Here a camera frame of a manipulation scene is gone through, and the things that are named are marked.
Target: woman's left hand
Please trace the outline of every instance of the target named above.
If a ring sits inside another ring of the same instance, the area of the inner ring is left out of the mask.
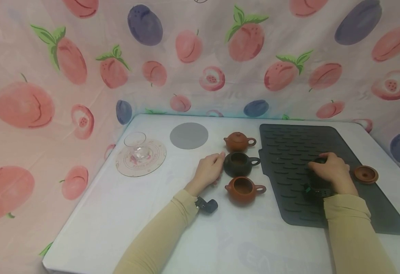
[[[215,153],[200,160],[194,178],[185,187],[191,196],[199,196],[201,191],[218,179],[223,170],[225,155],[224,152]]]

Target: sleeve cuff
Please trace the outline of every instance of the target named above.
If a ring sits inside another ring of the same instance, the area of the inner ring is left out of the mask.
[[[370,220],[365,200],[350,194],[337,194],[324,199],[326,218],[359,217]]]
[[[199,211],[195,205],[197,197],[191,196],[186,190],[180,190],[174,195],[173,200],[182,207],[182,214],[186,217],[186,226],[190,225]]]

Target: gray round mat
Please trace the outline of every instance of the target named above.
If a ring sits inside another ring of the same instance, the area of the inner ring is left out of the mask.
[[[201,147],[208,140],[208,130],[197,123],[184,123],[175,127],[170,133],[172,144],[183,150]]]

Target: black rubber mat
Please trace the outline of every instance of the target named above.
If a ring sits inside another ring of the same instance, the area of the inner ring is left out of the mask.
[[[307,163],[323,152],[334,152],[351,170],[361,162],[333,127],[262,124],[260,134],[262,170],[270,178],[284,221],[327,228],[322,200],[309,199],[304,191],[303,186],[310,182]],[[400,235],[400,215],[378,187],[378,181],[371,185],[354,183],[369,207],[375,231]]]

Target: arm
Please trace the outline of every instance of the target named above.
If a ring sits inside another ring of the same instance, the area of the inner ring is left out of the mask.
[[[335,196],[324,199],[329,238],[337,274],[396,274],[372,225],[365,201],[349,175],[349,165],[334,153],[322,153],[325,164],[310,162],[314,172],[330,181]]]
[[[197,196],[219,176],[224,153],[201,159],[194,179],[180,190],[137,235],[114,270],[114,274],[160,273],[175,244],[198,212]]]

